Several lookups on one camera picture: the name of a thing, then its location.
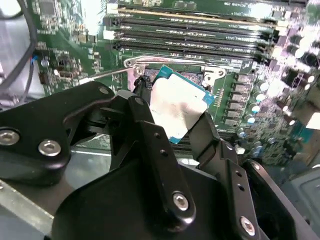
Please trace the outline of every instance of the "metal bar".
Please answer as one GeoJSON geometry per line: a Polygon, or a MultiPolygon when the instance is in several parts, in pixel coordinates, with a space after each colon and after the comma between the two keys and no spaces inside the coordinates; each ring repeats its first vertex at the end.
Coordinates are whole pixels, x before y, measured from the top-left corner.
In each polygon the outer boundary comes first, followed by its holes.
{"type": "Polygon", "coordinates": [[[196,206],[163,127],[155,125],[148,104],[128,99],[142,159],[150,168],[168,218],[167,229],[181,232],[196,218],[196,206]]]}

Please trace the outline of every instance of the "black memory slot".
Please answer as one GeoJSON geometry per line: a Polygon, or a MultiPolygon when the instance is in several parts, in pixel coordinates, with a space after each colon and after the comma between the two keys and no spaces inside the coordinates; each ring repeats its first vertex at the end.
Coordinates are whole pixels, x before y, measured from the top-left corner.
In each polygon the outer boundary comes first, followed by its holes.
{"type": "Polygon", "coordinates": [[[119,4],[118,8],[125,8],[128,10],[156,12],[156,13],[190,15],[194,17],[201,16],[201,17],[212,18],[212,20],[216,18],[216,19],[244,21],[244,22],[251,22],[251,23],[268,23],[268,24],[274,24],[274,25],[277,23],[277,21],[271,20],[271,19],[260,19],[260,18],[254,18],[254,17],[248,17],[248,16],[226,15],[226,14],[212,13],[212,12],[206,12],[206,11],[201,11],[200,12],[201,15],[199,15],[199,11],[197,10],[181,9],[181,8],[163,8],[163,7],[130,5],[130,4],[119,4]]]}
{"type": "Polygon", "coordinates": [[[159,33],[159,32],[145,32],[145,31],[132,31],[132,30],[125,30],[122,29],[120,31],[119,37],[121,38],[149,38],[154,40],[165,40],[168,41],[184,41],[184,42],[196,42],[196,43],[204,43],[204,44],[216,44],[218,46],[228,46],[228,47],[240,47],[252,50],[259,50],[259,47],[265,47],[265,44],[258,44],[258,43],[248,43],[248,42],[241,42],[241,41],[232,41],[232,40],[221,40],[221,39],[212,39],[212,38],[205,38],[205,37],[195,37],[195,36],[181,36],[181,35],[172,35],[166,33],[159,33]]]}
{"type": "Polygon", "coordinates": [[[135,38],[133,37],[123,37],[120,38],[118,41],[124,41],[124,42],[135,42],[135,43],[141,43],[141,44],[152,44],[152,45],[161,45],[161,46],[178,46],[188,49],[204,49],[206,51],[219,51],[219,52],[231,52],[231,53],[241,53],[241,54],[263,54],[264,51],[261,49],[257,49],[255,47],[244,47],[244,46],[230,46],[226,44],[211,44],[211,43],[202,43],[202,42],[194,42],[194,41],[178,41],[178,40],[172,40],[172,39],[161,39],[158,38],[160,42],[157,42],[156,38],[135,38]]]}
{"type": "MultiPolygon", "coordinates": [[[[134,34],[144,34],[144,33],[150,33],[150,34],[155,34],[155,35],[158,35],[158,34],[163,34],[163,35],[166,35],[167,37],[170,36],[171,37],[174,37],[174,36],[180,36],[180,37],[190,37],[190,38],[194,38],[194,39],[199,39],[199,40],[203,40],[203,41],[227,41],[227,39],[218,39],[218,38],[214,38],[212,37],[212,35],[214,34],[226,34],[225,32],[210,32],[210,31],[202,31],[202,30],[191,30],[193,34],[187,34],[187,33],[190,33],[190,30],[186,30],[186,29],[178,29],[178,28],[173,28],[173,27],[158,27],[158,28],[161,28],[161,29],[155,29],[155,31],[151,31],[151,30],[136,30],[138,29],[138,27],[140,27],[138,24],[130,24],[130,25],[122,25],[124,27],[122,27],[120,30],[116,30],[116,31],[120,31],[120,32],[128,32],[128,31],[132,31],[132,32],[135,32],[134,34]],[[177,33],[172,33],[172,32],[183,32],[183,34],[177,34],[177,33]]],[[[256,39],[256,40],[259,40],[261,39],[261,35],[245,35],[245,34],[239,34],[239,33],[233,33],[233,34],[228,34],[229,37],[236,37],[238,39],[256,39]]]]}
{"type": "MultiPolygon", "coordinates": [[[[238,3],[239,0],[228,0],[232,3],[238,3]]],[[[265,3],[271,5],[278,5],[278,6],[290,6],[290,7],[300,7],[305,8],[308,4],[308,0],[243,0],[243,2],[247,3],[265,3]]]]}
{"type": "Polygon", "coordinates": [[[210,57],[231,57],[239,60],[250,59],[261,63],[264,61],[264,57],[259,54],[245,54],[245,53],[235,53],[235,52],[223,52],[223,51],[214,51],[208,49],[189,49],[187,47],[181,46],[168,46],[168,45],[155,45],[150,43],[140,43],[140,42],[129,42],[122,41],[116,42],[106,45],[106,49],[114,49],[117,51],[121,51],[123,49],[131,49],[131,50],[147,50],[147,51],[164,51],[170,53],[177,54],[186,54],[186,55],[203,55],[210,57]]]}
{"type": "Polygon", "coordinates": [[[197,25],[197,24],[187,24],[179,22],[164,22],[158,20],[148,20],[148,19],[137,19],[137,18],[104,18],[104,24],[106,26],[127,26],[131,27],[132,25],[137,26],[148,26],[148,27],[165,27],[168,29],[183,29],[183,30],[194,30],[194,31],[205,31],[207,33],[219,33],[219,34],[232,34],[232,35],[241,35],[250,38],[259,38],[268,41],[272,35],[267,32],[252,31],[246,29],[235,29],[235,28],[226,28],[226,27],[217,27],[217,26],[208,26],[208,25],[197,25]]]}

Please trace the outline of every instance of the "black metal bracket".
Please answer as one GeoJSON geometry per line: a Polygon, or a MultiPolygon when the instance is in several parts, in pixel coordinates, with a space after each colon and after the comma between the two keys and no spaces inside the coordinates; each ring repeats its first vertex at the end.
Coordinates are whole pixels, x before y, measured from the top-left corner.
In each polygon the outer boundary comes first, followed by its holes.
{"type": "Polygon", "coordinates": [[[234,234],[243,239],[259,240],[261,234],[247,173],[238,165],[235,148],[220,139],[208,113],[189,131],[189,138],[193,157],[199,162],[198,169],[215,176],[223,186],[234,234]],[[249,229],[244,227],[244,220],[249,223],[249,229]]]}
{"type": "Polygon", "coordinates": [[[255,195],[259,215],[266,215],[267,212],[267,215],[274,216],[272,218],[274,227],[271,233],[268,232],[270,235],[278,236],[278,239],[319,240],[262,165],[248,160],[243,167],[248,172],[250,188],[255,195]]]}
{"type": "Polygon", "coordinates": [[[125,99],[101,83],[90,82],[3,112],[0,126],[19,135],[17,143],[0,146],[0,178],[34,185],[56,183],[69,162],[72,144],[102,133],[118,138],[124,147],[128,135],[137,142],[154,178],[162,210],[170,219],[167,228],[182,231],[196,217],[193,197],[165,130],[154,124],[148,104],[139,96],[125,99]],[[43,140],[57,142],[61,151],[54,156],[41,154],[38,146],[43,140]],[[185,208],[175,202],[175,194],[187,200],[185,208]]]}

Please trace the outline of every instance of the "silver screw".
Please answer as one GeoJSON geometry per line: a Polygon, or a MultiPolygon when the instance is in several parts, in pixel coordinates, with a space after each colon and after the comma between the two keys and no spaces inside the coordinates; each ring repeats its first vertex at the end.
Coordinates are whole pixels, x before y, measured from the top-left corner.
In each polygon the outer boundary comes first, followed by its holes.
{"type": "Polygon", "coordinates": [[[181,193],[173,194],[173,202],[181,211],[186,211],[189,208],[189,202],[187,198],[181,193]]]}
{"type": "Polygon", "coordinates": [[[0,145],[11,146],[16,144],[20,139],[18,133],[13,130],[0,130],[0,145]]]}
{"type": "Polygon", "coordinates": [[[143,105],[144,104],[144,101],[142,101],[142,99],[140,97],[136,97],[135,98],[135,101],[140,104],[140,105],[143,105]]]}
{"type": "Polygon", "coordinates": [[[140,67],[137,67],[136,68],[136,73],[141,76],[141,75],[144,74],[144,71],[140,67]]]}
{"type": "Polygon", "coordinates": [[[49,67],[49,61],[47,59],[42,59],[41,60],[41,66],[44,67],[44,68],[47,68],[49,67]]]}
{"type": "Polygon", "coordinates": [[[260,166],[255,161],[252,161],[251,164],[255,169],[260,170],[260,166]]]}
{"type": "Polygon", "coordinates": [[[254,225],[245,216],[240,217],[240,223],[247,234],[249,234],[250,236],[256,235],[254,225]]]}
{"type": "Polygon", "coordinates": [[[99,91],[103,94],[109,94],[109,91],[105,87],[99,87],[99,91]]]}
{"type": "Polygon", "coordinates": [[[54,157],[61,152],[61,146],[56,141],[44,140],[39,144],[38,150],[42,155],[54,157]]]}

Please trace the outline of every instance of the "screw hole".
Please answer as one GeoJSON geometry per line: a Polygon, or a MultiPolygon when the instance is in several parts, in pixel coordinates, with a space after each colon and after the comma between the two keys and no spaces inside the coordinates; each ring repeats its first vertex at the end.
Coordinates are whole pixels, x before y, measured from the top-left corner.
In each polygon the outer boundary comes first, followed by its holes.
{"type": "Polygon", "coordinates": [[[161,138],[160,134],[157,133],[157,132],[154,134],[154,136],[155,136],[157,139],[160,139],[160,138],[161,138]]]}
{"type": "Polygon", "coordinates": [[[109,123],[109,128],[111,128],[111,129],[117,129],[118,127],[120,127],[119,121],[112,121],[109,123]]]}
{"type": "Polygon", "coordinates": [[[245,191],[245,188],[244,188],[241,184],[238,184],[238,188],[239,188],[242,192],[245,191]]]}
{"type": "Polygon", "coordinates": [[[239,171],[235,171],[235,173],[239,176],[242,177],[242,174],[239,171]]]}
{"type": "Polygon", "coordinates": [[[165,150],[163,150],[163,149],[160,150],[160,153],[161,153],[162,156],[168,157],[168,153],[165,150]]]}

